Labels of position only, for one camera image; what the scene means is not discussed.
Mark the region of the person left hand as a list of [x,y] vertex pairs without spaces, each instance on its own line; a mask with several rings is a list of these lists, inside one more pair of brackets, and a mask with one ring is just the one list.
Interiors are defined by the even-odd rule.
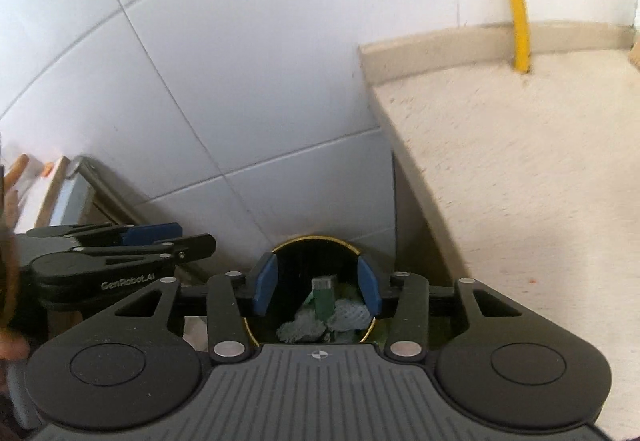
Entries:
[[6,209],[6,175],[1,167],[1,392],[4,395],[8,393],[8,364],[25,360],[29,354],[28,341],[10,327],[17,307],[21,274]]

